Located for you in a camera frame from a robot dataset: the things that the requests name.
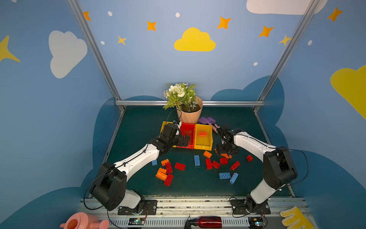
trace green table surface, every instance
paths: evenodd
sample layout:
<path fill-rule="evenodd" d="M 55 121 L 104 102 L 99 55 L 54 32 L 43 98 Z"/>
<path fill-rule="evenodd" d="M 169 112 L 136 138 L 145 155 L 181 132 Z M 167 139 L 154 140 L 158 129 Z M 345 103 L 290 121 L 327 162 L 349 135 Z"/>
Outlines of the green table surface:
<path fill-rule="evenodd" d="M 134 154 L 152 138 L 159 135 L 163 121 L 173 108 L 164 110 L 161 107 L 134 107 L 126 108 L 122 122 L 118 129 L 108 161 L 115 163 Z M 260 125 L 250 107 L 203 107 L 203 117 L 212 117 L 220 126 L 229 129 L 242 128 L 253 137 L 266 142 Z M 178 118 L 176 112 L 172 112 L 168 121 Z M 211 160 L 220 162 L 220 156 L 214 152 L 216 144 L 221 140 L 218 134 L 213 132 L 213 147 Z M 204 150 L 173 148 L 168 153 L 159 156 L 158 165 L 148 163 L 136 172 L 127 182 L 127 189 L 135 190 L 142 195 L 170 195 L 170 196 L 246 196 L 262 180 L 263 164 L 253 157 L 248 162 L 246 157 L 250 154 L 245 149 L 239 148 L 239 154 L 233 155 L 227 165 L 221 165 L 219 169 L 206 169 Z M 200 166 L 194 165 L 194 155 L 199 155 Z M 164 181 L 155 177 L 161 166 L 161 161 L 169 159 L 173 167 L 174 176 L 170 187 L 164 185 Z M 236 161 L 240 166 L 230 170 L 230 166 Z M 176 162 L 186 165 L 185 171 L 174 168 Z M 220 180 L 219 173 L 234 172 L 239 176 L 234 184 L 229 180 Z M 287 187 L 278 191 L 274 196 L 290 196 Z"/>

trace orange brick in yellow bin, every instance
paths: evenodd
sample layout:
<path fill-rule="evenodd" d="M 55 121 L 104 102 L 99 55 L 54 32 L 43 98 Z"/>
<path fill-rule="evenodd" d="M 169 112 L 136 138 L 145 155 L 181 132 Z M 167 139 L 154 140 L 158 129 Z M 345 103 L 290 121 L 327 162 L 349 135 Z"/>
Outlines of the orange brick in yellow bin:
<path fill-rule="evenodd" d="M 162 160 L 162 161 L 161 161 L 161 165 L 162 165 L 162 166 L 165 166 L 165 164 L 166 164 L 166 163 L 168 163 L 168 162 L 169 162 L 169 160 L 168 160 L 168 159 Z"/>
<path fill-rule="evenodd" d="M 205 153 L 203 154 L 205 157 L 210 158 L 211 157 L 211 153 L 209 153 L 207 150 L 205 151 Z"/>
<path fill-rule="evenodd" d="M 168 175 L 165 175 L 164 173 L 162 173 L 160 171 L 158 171 L 155 176 L 156 176 L 156 178 L 159 178 L 159 179 L 161 179 L 163 181 L 165 181 L 167 179 L 167 177 L 168 177 Z"/>
<path fill-rule="evenodd" d="M 159 172 L 164 173 L 164 174 L 167 174 L 167 170 L 166 169 L 163 169 L 163 168 L 159 168 Z"/>
<path fill-rule="evenodd" d="M 206 131 L 198 132 L 198 136 L 199 137 L 207 137 L 207 132 Z"/>

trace yellow cloud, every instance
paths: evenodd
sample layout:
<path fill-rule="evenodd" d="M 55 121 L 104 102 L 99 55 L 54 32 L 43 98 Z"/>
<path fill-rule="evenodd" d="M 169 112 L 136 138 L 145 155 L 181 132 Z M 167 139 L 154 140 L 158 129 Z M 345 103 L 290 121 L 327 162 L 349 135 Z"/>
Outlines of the yellow cloud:
<path fill-rule="evenodd" d="M 176 40 L 174 43 L 174 48 L 178 51 L 208 52 L 215 47 L 216 43 L 210 39 L 210 35 L 197 28 L 187 29 L 183 33 L 182 39 Z"/>
<path fill-rule="evenodd" d="M 339 69 L 330 83 L 366 119 L 366 65 L 358 70 Z"/>

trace yellow bin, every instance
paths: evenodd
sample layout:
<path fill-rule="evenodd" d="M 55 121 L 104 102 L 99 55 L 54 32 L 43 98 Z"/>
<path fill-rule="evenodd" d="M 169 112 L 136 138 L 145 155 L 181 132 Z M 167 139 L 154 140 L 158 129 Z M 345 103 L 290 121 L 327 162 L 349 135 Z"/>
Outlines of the yellow bin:
<path fill-rule="evenodd" d="M 199 137 L 198 132 L 205 131 L 207 132 L 206 137 Z M 194 141 L 194 148 L 195 149 L 203 149 L 207 151 L 212 150 L 212 127 L 211 125 L 202 125 L 202 124 L 196 124 L 196 133 L 195 133 L 195 141 Z"/>

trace orange star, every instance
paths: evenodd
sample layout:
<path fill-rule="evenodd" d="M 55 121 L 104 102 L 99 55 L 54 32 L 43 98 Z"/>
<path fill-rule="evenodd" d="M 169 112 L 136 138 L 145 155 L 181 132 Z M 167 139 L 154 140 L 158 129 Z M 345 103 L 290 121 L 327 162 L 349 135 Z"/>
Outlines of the orange star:
<path fill-rule="evenodd" d="M 89 17 L 89 11 L 86 11 L 86 12 L 83 12 L 83 13 L 84 13 L 85 19 L 88 20 L 88 21 L 91 21 L 91 19 Z"/>
<path fill-rule="evenodd" d="M 221 22 L 220 22 L 220 24 L 219 24 L 219 26 L 217 28 L 218 29 L 219 28 L 228 29 L 228 23 L 229 23 L 230 20 L 231 20 L 231 18 L 225 19 L 225 18 L 221 17 Z"/>
<path fill-rule="evenodd" d="M 156 24 L 156 22 L 147 22 L 147 25 L 148 25 L 147 30 L 154 30 L 154 31 L 156 31 L 155 30 L 155 24 Z"/>
<path fill-rule="evenodd" d="M 274 27 L 272 27 L 272 28 L 267 28 L 266 26 L 263 28 L 263 32 L 259 35 L 260 37 L 261 36 L 266 36 L 266 37 L 268 37 L 268 35 L 269 35 L 269 32 L 271 32 L 271 30 L 273 29 Z"/>
<path fill-rule="evenodd" d="M 341 13 L 343 13 L 343 11 L 340 11 L 337 8 L 335 8 L 333 13 L 327 19 L 331 19 L 334 22 L 338 17 L 338 15 L 340 15 Z"/>

